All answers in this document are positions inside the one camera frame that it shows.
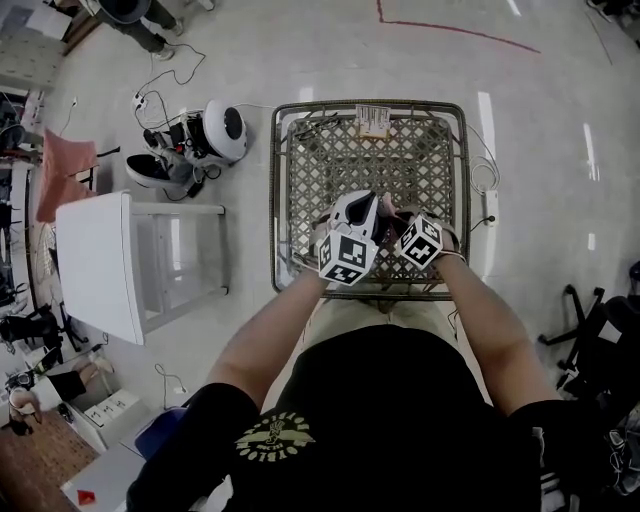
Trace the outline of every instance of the wire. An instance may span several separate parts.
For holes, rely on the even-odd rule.
[[[198,69],[198,67],[200,67],[200,64],[202,64],[202,62],[204,61],[204,59],[207,58],[206,54],[199,52],[198,50],[196,50],[193,46],[191,46],[190,44],[170,44],[170,43],[164,43],[167,46],[173,46],[173,47],[178,47],[178,46],[187,46],[189,48],[191,48],[191,50],[193,51],[193,53],[195,53],[196,55],[200,55],[200,60],[198,61],[198,63],[195,65],[195,67],[193,68],[193,71],[191,71],[191,75],[189,75],[189,78],[187,78],[186,81],[181,82],[180,80],[178,80],[178,76],[176,75],[176,70],[175,69],[170,69],[168,71],[164,71],[162,73],[160,73],[157,77],[152,78],[151,80],[149,80],[147,83],[145,83],[142,87],[140,87],[140,89],[138,89],[137,94],[140,94],[140,91],[142,89],[144,89],[147,85],[155,82],[156,80],[158,80],[158,78],[164,76],[164,75],[168,75],[170,73],[173,73],[173,79],[176,81],[176,83],[178,85],[187,85],[189,82],[191,82],[191,79],[195,76],[196,74],[196,69]]]
[[[453,114],[442,112],[442,115],[451,116],[456,121],[458,120],[458,118]],[[485,156],[476,155],[471,157],[471,160],[469,161],[469,165],[472,165],[474,160],[480,160],[479,163],[471,167],[471,173],[470,173],[469,179],[471,181],[471,188],[473,188],[473,190],[475,190],[479,195],[483,196],[487,190],[498,190],[498,187],[500,186],[500,179],[501,179],[500,169],[498,167],[498,163],[496,162],[495,156],[493,156],[493,152],[489,149],[489,146],[487,146],[487,143],[482,138],[482,135],[480,135],[478,130],[476,130],[469,123],[465,123],[465,124],[467,125],[467,128],[469,128],[473,133],[475,133],[476,137],[478,137],[478,140],[482,143],[484,148],[487,150],[487,153],[489,153],[489,156],[491,157],[491,160],[489,160]],[[480,187],[475,182],[475,179],[474,179],[475,172],[478,169],[482,169],[482,168],[488,169],[491,172],[491,174],[493,174],[494,180],[490,188]]]
[[[69,109],[69,116],[67,117],[67,122],[64,124],[64,128],[62,128],[62,130],[60,131],[60,137],[62,137],[62,134],[64,133],[64,131],[67,129],[67,126],[69,126],[69,123],[71,122],[71,113],[73,112],[73,108],[77,105],[76,102],[73,102],[71,104],[71,108]]]
[[[140,124],[140,126],[145,129],[145,130],[157,130],[158,128],[162,128],[165,124],[169,124],[171,121],[175,121],[176,119],[178,119],[179,117],[181,117],[183,114],[191,114],[193,112],[202,112],[203,109],[198,108],[198,109],[194,109],[194,110],[187,110],[186,112],[182,112],[180,114],[178,114],[177,116],[173,116],[172,118],[168,119],[167,121],[165,121],[164,123],[161,123],[157,126],[147,126],[144,127],[140,124],[140,120],[138,120],[138,124]]]
[[[484,219],[479,220],[476,223],[476,225],[471,228],[471,231],[469,231],[469,233],[473,233],[473,230],[476,229],[480,224],[482,224],[486,220],[493,222],[494,220],[496,220],[496,218],[493,215],[489,215],[488,217],[485,217]]]
[[[197,185],[202,185],[202,182],[204,181],[204,176],[202,177],[202,179],[200,181],[198,181],[198,178],[196,178],[196,168],[192,167],[191,168],[191,174],[193,174],[193,181],[196,182]]]
[[[257,108],[278,108],[278,107],[272,107],[271,105],[256,105],[255,103],[236,103],[235,105],[232,105],[233,108],[242,107],[242,106],[257,107]]]
[[[180,387],[182,388],[182,391],[186,393],[187,390],[185,389],[184,384],[182,384],[182,379],[180,379],[180,377],[178,377],[173,373],[167,373],[164,370],[164,367],[160,363],[156,363],[154,365],[154,368],[156,369],[156,372],[162,375],[163,385],[164,385],[164,398],[162,399],[162,407],[166,411],[167,410],[167,378],[173,377],[174,379],[177,379],[177,381],[180,383]]]
[[[211,181],[213,180],[217,180],[220,175],[222,174],[222,168],[218,167],[218,174],[216,176],[214,176],[213,178],[211,176],[209,176],[209,173],[207,172],[206,169],[202,169],[202,172],[204,172],[204,175],[209,178]]]
[[[447,315],[447,320],[449,321],[449,325],[451,326],[451,329],[453,329],[453,335],[456,338],[456,341],[458,340],[458,324],[456,324],[456,317],[459,315],[458,310],[454,309],[451,313],[449,313]]]
[[[18,117],[18,122],[20,122],[20,114],[18,114],[18,111],[16,110],[16,107],[13,106],[13,103],[11,103],[11,100],[9,99],[9,96],[7,96],[7,94],[4,91],[0,91],[2,93],[2,95],[7,98],[7,101],[9,102],[9,106],[11,107],[11,109],[15,112],[16,116]]]
[[[174,203],[177,203],[178,201],[182,201],[183,199],[186,199],[187,196],[189,195],[189,192],[187,192],[184,196],[182,196],[180,199],[173,199],[172,197],[169,196],[169,194],[167,193],[167,191],[165,189],[162,189],[162,191],[164,192],[164,195],[167,196],[167,199],[169,201],[172,201]]]
[[[165,103],[164,103],[164,100],[162,99],[162,96],[160,95],[160,93],[159,93],[158,91],[156,91],[155,89],[152,89],[152,90],[150,90],[150,91],[145,92],[145,93],[142,95],[142,101],[144,101],[144,100],[145,100],[145,98],[146,98],[149,94],[153,94],[153,93],[155,93],[155,94],[158,96],[158,99],[160,100],[160,104],[162,105],[162,111],[164,112],[164,119],[165,119],[165,122],[164,122],[164,123],[162,123],[160,126],[164,126],[165,124],[166,124],[166,125],[168,125],[168,124],[171,122],[171,120],[169,119],[169,116],[167,115],[167,107],[166,107],[166,105],[165,105]],[[136,109],[136,111],[134,112],[134,116],[135,116],[135,118],[136,118],[136,121],[138,121],[138,124],[140,125],[140,128],[142,128],[143,130],[146,130],[147,128],[145,128],[144,126],[142,126],[142,123],[140,122],[140,119],[138,118],[138,110],[139,110],[139,109]]]

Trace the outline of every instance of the electronic device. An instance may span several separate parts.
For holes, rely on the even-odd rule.
[[[485,219],[484,223],[487,226],[495,227],[498,225],[498,191],[497,190],[487,190],[482,195],[482,208],[483,208],[483,217]]]
[[[136,94],[134,108],[143,108],[144,101]],[[182,189],[184,197],[194,197],[210,177],[209,170],[216,172],[244,157],[247,126],[236,108],[215,100],[204,110],[183,112],[176,119],[167,123],[168,132],[144,130],[147,154],[128,157],[126,171],[143,187]]]

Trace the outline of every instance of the shoe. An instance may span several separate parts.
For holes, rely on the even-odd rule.
[[[115,369],[113,368],[113,365],[104,357],[102,356],[98,356],[96,355],[95,357],[91,358],[89,357],[89,360],[95,364],[98,368],[100,368],[101,370],[107,372],[107,373],[113,373],[115,372]]]
[[[176,18],[176,26],[171,29],[171,32],[178,37],[181,36],[184,32],[184,23],[182,22],[182,18]]]
[[[162,61],[171,59],[171,57],[173,57],[175,55],[175,53],[176,52],[174,50],[172,50],[171,48],[167,48],[165,46],[158,53],[154,53],[153,54],[153,58],[162,62]]]

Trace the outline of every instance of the hand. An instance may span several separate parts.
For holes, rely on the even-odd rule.
[[[437,215],[429,211],[423,210],[419,206],[412,204],[396,212],[396,216],[407,221],[407,226],[416,219],[418,215],[423,215],[429,222],[438,224],[442,228],[442,249],[445,251],[459,252],[460,242],[453,226],[440,220]]]

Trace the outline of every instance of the power cord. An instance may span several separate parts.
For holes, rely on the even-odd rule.
[[[496,218],[495,218],[493,215],[489,215],[488,217],[485,217],[484,219],[479,220],[479,221],[476,223],[476,225],[475,225],[475,226],[473,226],[473,227],[471,228],[471,231],[469,231],[469,233],[473,233],[473,230],[474,230],[474,229],[476,229],[480,224],[482,224],[483,222],[485,222],[485,221],[487,221],[487,220],[488,220],[489,222],[495,222]]]
[[[189,197],[189,192],[187,192],[180,199],[173,199],[171,196],[169,196],[168,192],[164,188],[162,189],[162,191],[164,192],[164,195],[167,196],[167,199],[169,201],[174,202],[174,203],[177,203],[177,202],[182,201],[183,199],[186,199],[187,197]]]
[[[62,134],[67,129],[67,126],[69,126],[69,123],[71,122],[71,113],[73,112],[73,109],[77,104],[78,104],[78,100],[76,98],[74,98],[73,99],[73,103],[71,104],[71,107],[69,108],[69,115],[67,117],[67,122],[64,124],[64,127],[62,128],[62,130],[60,130],[60,137],[62,137]]]
[[[141,99],[141,101],[144,101],[144,100],[146,99],[146,97],[147,97],[149,94],[153,94],[153,93],[155,93],[155,94],[158,96],[158,99],[160,99],[160,104],[162,105],[162,111],[164,112],[164,119],[165,119],[165,122],[164,122],[164,123],[162,123],[162,124],[161,124],[161,125],[159,125],[159,126],[164,126],[165,124],[166,124],[166,125],[168,125],[168,124],[172,121],[172,119],[169,119],[169,116],[167,115],[167,107],[166,107],[166,105],[165,105],[165,103],[164,103],[164,100],[162,99],[162,96],[160,95],[160,93],[159,93],[158,91],[156,91],[155,89],[152,89],[151,91],[147,91],[147,92],[145,92],[145,93],[142,95],[142,99]],[[140,126],[140,128],[142,128],[143,130],[146,130],[146,129],[148,129],[148,128],[147,128],[147,127],[145,127],[145,126],[143,126],[143,125],[142,125],[142,123],[140,122],[140,118],[138,117],[138,110],[139,110],[139,108],[137,108],[137,109],[135,110],[135,112],[133,113],[133,115],[135,116],[136,121],[138,121],[138,125]]]
[[[142,87],[140,87],[140,89],[138,89],[137,94],[140,94],[140,91],[142,91],[142,89],[144,89],[147,85],[155,82],[156,80],[158,80],[160,77],[164,76],[164,75],[168,75],[168,74],[173,74],[173,79],[176,81],[176,83],[178,85],[187,85],[189,82],[191,82],[191,80],[193,79],[193,77],[196,74],[196,70],[200,67],[200,64],[202,64],[202,62],[204,61],[204,59],[207,58],[207,55],[199,52],[198,50],[196,50],[193,46],[191,46],[190,44],[171,44],[168,43],[167,40],[159,35],[156,35],[156,38],[158,38],[159,40],[161,40],[162,43],[164,43],[167,46],[173,46],[175,48],[177,48],[178,46],[187,46],[188,48],[191,48],[191,50],[193,51],[193,53],[195,53],[196,55],[200,55],[200,60],[198,61],[198,63],[195,65],[195,67],[193,68],[193,70],[191,71],[191,75],[189,75],[189,78],[187,78],[184,82],[181,82],[180,80],[178,80],[178,75],[176,75],[176,70],[175,69],[169,69],[168,71],[163,71],[162,73],[160,73],[158,76],[156,76],[155,78],[152,78],[151,80],[149,80],[147,83],[145,83]]]
[[[453,329],[453,335],[455,336],[456,341],[458,341],[458,325],[456,324],[456,317],[458,315],[459,313],[457,309],[453,310],[451,313],[447,315],[447,320],[449,321],[449,325],[451,326],[451,329]]]
[[[146,82],[142,87],[140,87],[140,88],[138,89],[138,92],[136,92],[136,94],[135,94],[135,96],[136,96],[136,97],[137,97],[137,96],[140,96],[140,93],[142,92],[142,90],[143,90],[145,87],[147,87],[148,85],[152,84],[153,82],[155,82],[156,80],[158,80],[160,77],[162,77],[162,76],[164,76],[164,75],[173,74],[173,79],[175,80],[175,82],[176,82],[178,85],[186,85],[186,84],[188,84],[188,83],[193,79],[193,77],[195,76],[195,74],[196,74],[196,70],[200,67],[200,65],[201,65],[201,64],[204,62],[204,60],[207,58],[207,55],[206,55],[206,54],[204,54],[204,53],[202,53],[202,52],[199,52],[198,50],[196,50],[196,49],[195,49],[193,46],[191,46],[190,44],[182,44],[182,43],[181,43],[181,44],[171,44],[171,43],[168,43],[168,42],[167,42],[167,40],[166,40],[164,37],[162,37],[162,36],[160,36],[160,35],[157,35],[157,34],[156,34],[156,38],[157,38],[161,43],[163,43],[163,44],[165,44],[165,45],[167,45],[167,46],[173,46],[173,47],[176,47],[176,48],[177,48],[177,47],[179,47],[179,46],[186,46],[186,47],[190,48],[190,49],[191,49],[191,50],[192,50],[196,55],[199,55],[199,56],[200,56],[200,60],[199,60],[199,61],[198,61],[198,63],[194,66],[193,70],[191,71],[191,74],[189,75],[189,78],[187,78],[184,82],[181,82],[180,80],[178,80],[178,75],[176,74],[176,70],[175,70],[175,69],[169,69],[168,71],[164,71],[164,72],[160,73],[158,76],[156,76],[156,77],[152,78],[151,80],[148,80],[148,81],[147,81],[147,82]],[[164,125],[168,125],[171,121],[173,121],[174,119],[179,118],[179,117],[180,117],[180,115],[182,115],[182,114],[179,114],[179,115],[177,115],[177,116],[175,116],[175,117],[173,117],[173,118],[169,119],[169,116],[167,115],[167,109],[166,109],[166,106],[165,106],[164,100],[162,99],[162,96],[160,95],[160,93],[159,93],[157,90],[152,90],[152,91],[147,91],[147,92],[145,92],[145,93],[141,96],[140,100],[141,100],[141,101],[144,101],[144,99],[147,97],[147,95],[148,95],[148,94],[151,94],[151,93],[156,93],[156,94],[158,95],[158,98],[160,98],[160,102],[161,102],[161,104],[162,104],[162,110],[164,111],[164,118],[165,118],[165,122],[164,122],[164,123],[162,123],[162,124],[159,124],[159,125],[157,125],[157,126],[153,126],[153,127],[145,127],[145,126],[143,126],[143,125],[142,125],[142,123],[140,122],[140,119],[138,118],[138,110],[139,110],[139,107],[138,107],[138,109],[136,109],[136,111],[134,112],[134,117],[136,118],[136,121],[138,122],[138,125],[140,125],[140,128],[142,128],[143,130],[145,130],[145,129],[149,129],[149,130],[156,130],[156,129],[158,129],[158,128],[161,128],[161,127],[162,127],[162,126],[164,126]]]
[[[449,114],[447,112],[441,112],[440,114],[445,116],[451,116],[456,121],[458,120],[458,118],[453,114]],[[485,195],[485,192],[487,192],[487,190],[498,190],[498,187],[500,186],[500,179],[501,179],[500,169],[498,167],[495,157],[493,156],[493,152],[489,149],[489,146],[487,146],[487,143],[484,141],[484,139],[482,138],[478,130],[476,130],[469,123],[465,123],[465,124],[467,128],[469,128],[476,135],[476,137],[478,137],[478,140],[480,141],[480,143],[487,150],[487,153],[489,153],[490,159],[482,155],[476,155],[471,157],[471,160],[469,161],[469,165],[472,166],[471,173],[470,173],[471,188],[473,188],[473,190],[475,190],[479,195],[483,196]],[[480,186],[476,183],[475,172],[478,169],[488,169],[491,172],[491,174],[493,174],[493,183],[489,188]]]
[[[180,377],[178,377],[177,375],[175,375],[173,373],[167,373],[164,370],[164,366],[162,366],[160,363],[156,363],[154,365],[154,368],[156,369],[157,373],[162,375],[162,380],[163,380],[163,385],[164,385],[164,398],[162,399],[162,408],[166,411],[167,410],[167,379],[169,377],[173,377],[174,379],[176,379],[180,383],[180,387],[182,388],[182,392],[183,393],[186,393],[187,390],[184,387],[184,384],[182,384],[182,379],[180,379]]]
[[[233,108],[242,107],[242,106],[257,107],[257,108],[277,108],[277,107],[272,107],[271,105],[256,105],[255,103],[236,103],[235,105],[232,105],[232,106]]]
[[[195,181],[198,185],[200,185],[200,184],[204,181],[204,179],[205,179],[205,178],[209,178],[211,181],[213,181],[213,180],[217,180],[217,179],[222,175],[222,168],[218,167],[218,174],[216,174],[215,176],[211,176],[211,175],[206,171],[206,169],[204,169],[204,168],[203,168],[203,169],[202,169],[202,172],[204,173],[204,176],[202,177],[202,180],[201,180],[201,181],[198,181],[198,180],[196,179],[196,174],[195,174],[195,172],[196,172],[196,169],[195,169],[195,167],[194,167],[194,168],[193,168],[193,179],[194,179],[194,181]],[[169,195],[169,193],[167,192],[167,190],[166,190],[166,189],[164,189],[164,188],[163,188],[163,189],[162,189],[162,191],[164,192],[164,195],[165,195],[165,196],[167,196],[167,199],[168,199],[169,201],[173,202],[173,203],[178,203],[178,202],[182,201],[183,199],[186,199],[186,198],[189,196],[189,192],[187,192],[187,193],[186,193],[184,196],[182,196],[181,198],[179,198],[179,199],[174,199],[173,197],[171,197],[171,196]]]
[[[220,175],[222,174],[222,168],[218,167],[218,174],[216,174],[213,178],[211,176],[209,176],[209,173],[206,171],[206,169],[202,169],[202,172],[204,172],[204,175],[209,178],[211,181],[213,180],[217,180]]]

